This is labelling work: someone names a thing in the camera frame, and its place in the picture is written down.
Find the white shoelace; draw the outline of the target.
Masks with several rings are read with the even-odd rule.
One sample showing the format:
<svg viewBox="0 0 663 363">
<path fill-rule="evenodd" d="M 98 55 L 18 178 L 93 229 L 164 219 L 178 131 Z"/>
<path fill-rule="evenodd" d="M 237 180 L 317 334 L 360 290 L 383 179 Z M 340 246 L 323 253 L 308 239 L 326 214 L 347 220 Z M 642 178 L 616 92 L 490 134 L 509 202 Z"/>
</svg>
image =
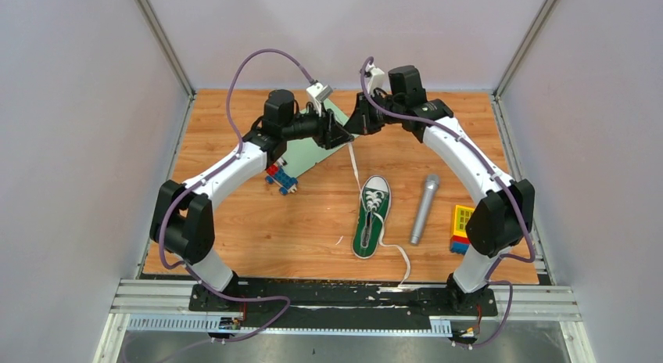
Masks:
<svg viewBox="0 0 663 363">
<path fill-rule="evenodd" d="M 355 152 L 354 152 L 353 145 L 348 144 L 347 146 L 349 148 L 349 155 L 350 155 L 353 175 L 354 175 L 354 178 L 356 180 L 356 183 L 357 183 L 357 186 L 358 186 L 358 189 L 359 189 L 358 199 L 359 199 L 359 205 L 360 205 L 360 189 L 363 186 L 363 184 L 366 182 L 366 180 L 369 179 L 369 177 L 363 183 L 360 183 L 360 175 L 359 175 L 359 169 L 358 169 L 358 164 L 357 164 L 357 158 L 356 158 L 356 155 L 355 155 Z M 384 230 L 384 235 L 383 235 L 382 239 L 379 242 L 378 248 L 379 247 L 385 247 L 385 248 L 392 248 L 392 249 L 398 250 L 401 257 L 403 258 L 403 262 L 405 264 L 405 270 L 404 270 L 404 273 L 403 273 L 403 276 L 402 276 L 401 280 L 399 280 L 399 283 L 398 283 L 397 287 L 399 287 L 399 288 L 404 287 L 404 283 L 405 283 L 405 281 L 407 281 L 409 279 L 410 273 L 411 273 L 410 258 L 408 257 L 406 250 L 401 245 L 398 245 L 398 244 L 395 244 L 395 243 L 386 243 L 384 238 L 385 238 L 385 230 Z"/>
</svg>

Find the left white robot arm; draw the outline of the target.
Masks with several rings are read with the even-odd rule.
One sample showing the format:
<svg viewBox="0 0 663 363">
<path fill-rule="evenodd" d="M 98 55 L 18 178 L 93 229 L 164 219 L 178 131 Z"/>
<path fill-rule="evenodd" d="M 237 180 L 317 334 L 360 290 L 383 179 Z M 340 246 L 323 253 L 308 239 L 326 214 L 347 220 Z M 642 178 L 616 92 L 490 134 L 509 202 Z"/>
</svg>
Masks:
<svg viewBox="0 0 663 363">
<path fill-rule="evenodd" d="M 159 188 L 150 239 L 161 253 L 179 257 L 179 264 L 211 287 L 209 299 L 222 311 L 238 304 L 240 292 L 232 284 L 235 272 L 213 248 L 215 209 L 243 183 L 276 164 L 288 142 L 312 138 L 322 149 L 335 149 L 353 140 L 324 105 L 332 88 L 316 83 L 306 93 L 309 101 L 300 112 L 291 91 L 271 91 L 262 115 L 233 152 L 193 178 L 182 183 L 168 180 Z"/>
</svg>

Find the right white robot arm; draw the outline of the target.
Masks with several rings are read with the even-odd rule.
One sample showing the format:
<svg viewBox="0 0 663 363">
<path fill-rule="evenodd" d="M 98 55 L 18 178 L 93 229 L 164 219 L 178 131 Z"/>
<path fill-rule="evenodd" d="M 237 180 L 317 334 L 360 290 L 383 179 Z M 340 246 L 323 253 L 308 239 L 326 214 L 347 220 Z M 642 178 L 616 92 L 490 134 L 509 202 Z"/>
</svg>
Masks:
<svg viewBox="0 0 663 363">
<path fill-rule="evenodd" d="M 527 179 L 516 180 L 502 171 L 469 138 L 441 99 L 430 99 L 419 70 L 412 65 L 385 72 L 373 58 L 360 68 L 361 91 L 345 129 L 355 135 L 373 135 L 387 124 L 398 124 L 437 154 L 461 180 L 475 202 L 466 227 L 470 246 L 460 266 L 450 275 L 446 302 L 451 311 L 466 314 L 478 303 L 492 273 L 511 249 L 525 241 L 531 262 L 536 252 L 530 233 L 535 189 Z"/>
</svg>

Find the green canvas sneaker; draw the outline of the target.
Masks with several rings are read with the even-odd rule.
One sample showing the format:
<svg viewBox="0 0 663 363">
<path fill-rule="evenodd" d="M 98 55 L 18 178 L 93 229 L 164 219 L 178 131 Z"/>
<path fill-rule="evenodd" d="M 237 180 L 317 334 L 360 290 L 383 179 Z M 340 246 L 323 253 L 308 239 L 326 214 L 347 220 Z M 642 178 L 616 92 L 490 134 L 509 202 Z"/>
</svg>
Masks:
<svg viewBox="0 0 663 363">
<path fill-rule="evenodd" d="M 387 180 L 373 175 L 360 189 L 357 228 L 352 249 L 360 259 L 371 258 L 384 235 L 385 220 L 391 209 L 391 189 Z"/>
</svg>

